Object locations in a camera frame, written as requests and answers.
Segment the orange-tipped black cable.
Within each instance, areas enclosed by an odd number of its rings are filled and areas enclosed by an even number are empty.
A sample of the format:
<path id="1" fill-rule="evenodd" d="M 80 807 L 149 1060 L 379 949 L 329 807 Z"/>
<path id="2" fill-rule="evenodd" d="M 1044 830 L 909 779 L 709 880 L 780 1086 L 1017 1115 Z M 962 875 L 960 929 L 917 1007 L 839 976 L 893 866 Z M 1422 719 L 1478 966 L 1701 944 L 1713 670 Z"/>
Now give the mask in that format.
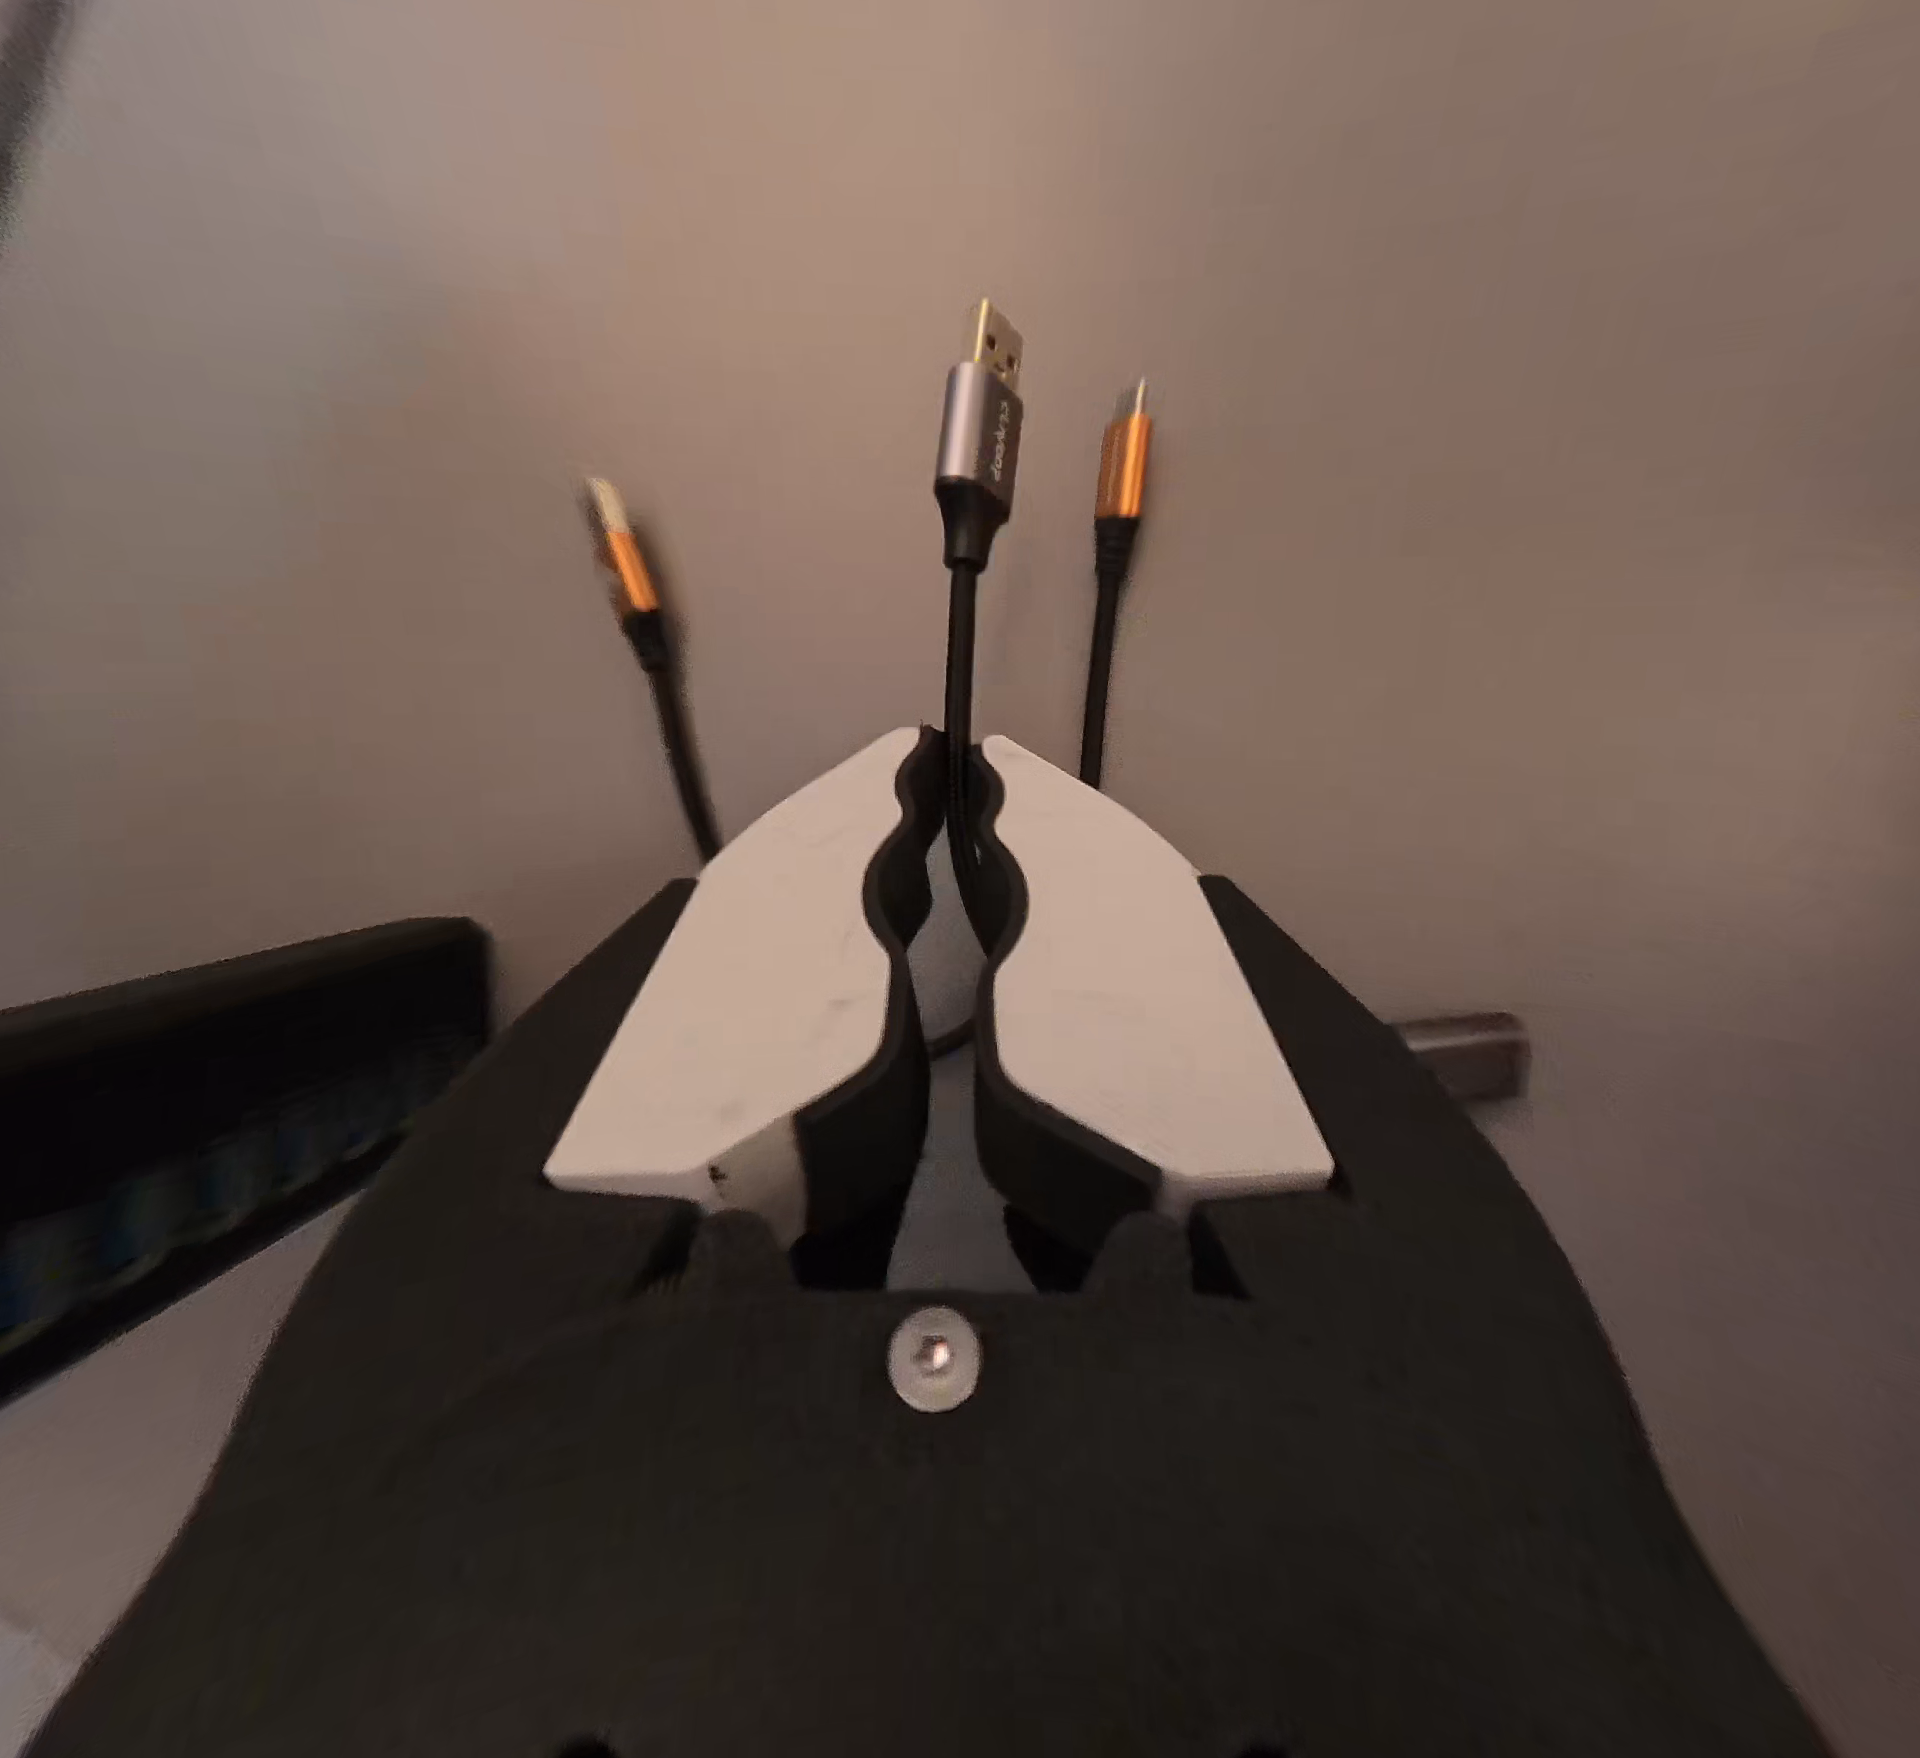
<path id="1" fill-rule="evenodd" d="M 969 830 L 962 807 L 962 747 L 969 747 L 969 670 L 980 670 L 980 584 L 992 562 L 1001 526 L 1012 522 L 1012 423 L 1017 423 L 1017 379 L 1001 364 L 960 364 L 944 387 L 944 444 L 939 444 L 939 507 L 944 507 L 944 566 L 949 566 L 949 645 L 944 645 L 944 738 L 949 738 L 949 839 L 960 875 L 969 875 Z M 1107 779 L 1107 697 L 1111 697 L 1111 623 L 1144 539 L 1147 507 L 1147 382 L 1118 387 L 1100 429 L 1100 481 L 1092 481 L 1092 645 L 1087 645 L 1087 709 L 1077 709 L 1077 790 Z M 691 738 L 685 704 L 685 654 L 648 578 L 639 516 L 608 481 L 585 481 L 585 539 L 593 566 L 608 578 L 616 630 L 648 677 L 665 767 L 676 779 L 685 830 L 709 860 L 728 849 L 703 751 Z"/>

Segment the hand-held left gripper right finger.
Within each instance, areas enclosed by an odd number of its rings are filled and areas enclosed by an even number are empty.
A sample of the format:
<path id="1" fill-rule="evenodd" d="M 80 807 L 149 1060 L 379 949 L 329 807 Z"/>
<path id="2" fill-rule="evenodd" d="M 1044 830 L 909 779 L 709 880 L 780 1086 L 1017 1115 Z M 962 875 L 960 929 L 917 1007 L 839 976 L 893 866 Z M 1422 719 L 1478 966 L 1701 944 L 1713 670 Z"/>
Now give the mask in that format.
<path id="1" fill-rule="evenodd" d="M 969 1145 L 1012 1257 L 1077 1296 L 1126 1216 L 1330 1200 L 1330 1145 L 1201 866 L 1017 738 L 980 747 L 992 949 Z"/>

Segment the black hub silver rim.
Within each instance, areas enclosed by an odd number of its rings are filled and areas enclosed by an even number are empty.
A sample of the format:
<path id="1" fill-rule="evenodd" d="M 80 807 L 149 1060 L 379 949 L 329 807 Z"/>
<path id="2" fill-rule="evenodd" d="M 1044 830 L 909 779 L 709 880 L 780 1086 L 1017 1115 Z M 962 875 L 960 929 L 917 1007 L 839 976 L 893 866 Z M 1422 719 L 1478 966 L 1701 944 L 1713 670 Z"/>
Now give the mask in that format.
<path id="1" fill-rule="evenodd" d="M 474 919 L 9 1007 L 0 1394 L 353 1200 L 485 1048 Z"/>

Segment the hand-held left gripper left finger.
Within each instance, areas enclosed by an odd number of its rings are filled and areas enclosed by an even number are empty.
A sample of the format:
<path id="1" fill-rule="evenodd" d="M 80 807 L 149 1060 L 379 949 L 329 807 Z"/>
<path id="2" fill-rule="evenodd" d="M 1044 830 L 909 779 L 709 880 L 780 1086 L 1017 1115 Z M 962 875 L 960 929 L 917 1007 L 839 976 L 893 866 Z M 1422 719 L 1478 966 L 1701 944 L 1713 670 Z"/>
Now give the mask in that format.
<path id="1" fill-rule="evenodd" d="M 744 1214 L 803 1286 L 884 1296 L 929 1145 L 929 839 L 939 730 L 902 724 L 716 849 L 539 1180 Z"/>

